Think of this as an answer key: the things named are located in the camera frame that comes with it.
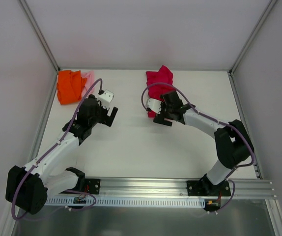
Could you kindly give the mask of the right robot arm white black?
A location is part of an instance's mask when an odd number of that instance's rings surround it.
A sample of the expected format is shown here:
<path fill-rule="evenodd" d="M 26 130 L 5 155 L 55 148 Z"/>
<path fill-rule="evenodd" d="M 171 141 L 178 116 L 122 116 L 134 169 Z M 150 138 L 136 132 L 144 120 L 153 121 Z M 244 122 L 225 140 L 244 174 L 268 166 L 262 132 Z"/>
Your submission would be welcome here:
<path fill-rule="evenodd" d="M 191 103 L 184 104 L 176 91 L 161 95 L 159 100 L 148 99 L 146 108 L 155 113 L 154 123 L 171 126 L 176 121 L 197 128 L 214 139 L 218 159 L 211 170 L 188 188 L 190 195 L 215 194 L 238 165 L 254 154 L 254 147 L 240 120 L 223 122 L 213 118 Z"/>

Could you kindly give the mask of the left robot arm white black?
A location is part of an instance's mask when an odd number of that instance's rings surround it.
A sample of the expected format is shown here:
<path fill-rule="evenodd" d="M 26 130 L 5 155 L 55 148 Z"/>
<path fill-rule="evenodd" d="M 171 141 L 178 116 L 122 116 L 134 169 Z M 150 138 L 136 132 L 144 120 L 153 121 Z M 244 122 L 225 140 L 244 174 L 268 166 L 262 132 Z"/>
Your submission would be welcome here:
<path fill-rule="evenodd" d="M 84 99 L 74 120 L 65 124 L 60 136 L 43 154 L 23 167 L 14 166 L 8 172 L 5 199 L 12 208 L 19 207 L 29 214 L 38 213 L 47 199 L 59 193 L 83 192 L 85 173 L 75 167 L 52 176 L 53 169 L 78 148 L 92 133 L 96 124 L 110 127 L 118 111 L 109 110 L 114 94 L 108 90 Z"/>

